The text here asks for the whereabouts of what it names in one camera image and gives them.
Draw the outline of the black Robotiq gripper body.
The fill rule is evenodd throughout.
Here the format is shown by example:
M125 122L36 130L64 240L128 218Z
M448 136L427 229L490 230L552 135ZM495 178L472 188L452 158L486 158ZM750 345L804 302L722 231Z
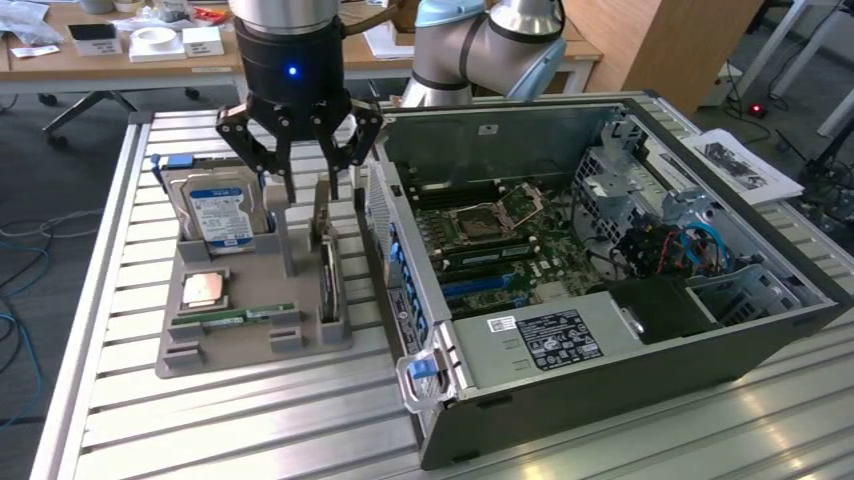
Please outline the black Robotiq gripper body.
M341 31L337 19L300 35L261 32L243 20L236 21L249 117L271 133L287 120L293 141L315 138L315 113L323 114L325 126L333 129L351 111Z

